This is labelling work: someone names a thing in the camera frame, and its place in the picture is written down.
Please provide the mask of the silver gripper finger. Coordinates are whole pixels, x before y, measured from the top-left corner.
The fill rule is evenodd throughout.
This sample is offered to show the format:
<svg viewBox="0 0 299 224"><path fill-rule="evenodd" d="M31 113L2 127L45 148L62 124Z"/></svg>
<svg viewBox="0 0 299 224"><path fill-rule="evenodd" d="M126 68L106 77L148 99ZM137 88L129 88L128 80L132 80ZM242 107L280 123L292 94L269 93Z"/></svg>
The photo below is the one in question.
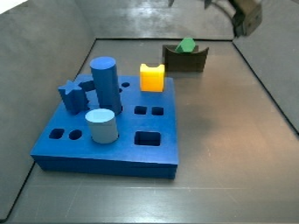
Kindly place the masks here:
<svg viewBox="0 0 299 224"><path fill-rule="evenodd" d="M168 7L172 7L173 6L173 1L174 0L168 0Z"/></svg>
<svg viewBox="0 0 299 224"><path fill-rule="evenodd" d="M210 6L212 0L204 0L204 10Z"/></svg>

